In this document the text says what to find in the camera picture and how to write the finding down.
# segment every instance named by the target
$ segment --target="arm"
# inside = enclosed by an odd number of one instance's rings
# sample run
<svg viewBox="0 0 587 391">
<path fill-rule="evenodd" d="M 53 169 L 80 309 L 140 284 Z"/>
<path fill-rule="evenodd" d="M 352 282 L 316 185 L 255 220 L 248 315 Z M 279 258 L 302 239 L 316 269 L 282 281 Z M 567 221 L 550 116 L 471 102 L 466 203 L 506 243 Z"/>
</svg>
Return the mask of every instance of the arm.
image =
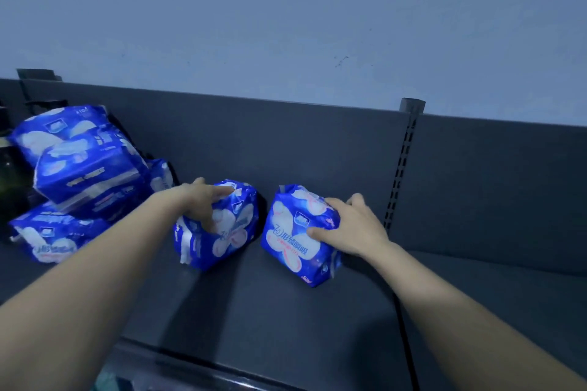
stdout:
<svg viewBox="0 0 587 391">
<path fill-rule="evenodd" d="M 378 270 L 458 389 L 587 389 L 574 371 L 391 243 L 361 195 L 347 204 L 327 201 L 339 211 L 340 227 L 311 228 L 308 234 Z"/>
<path fill-rule="evenodd" d="M 90 389 L 172 224 L 209 224 L 231 191 L 198 179 L 155 193 L 1 306 L 0 389 Z"/>
</svg>

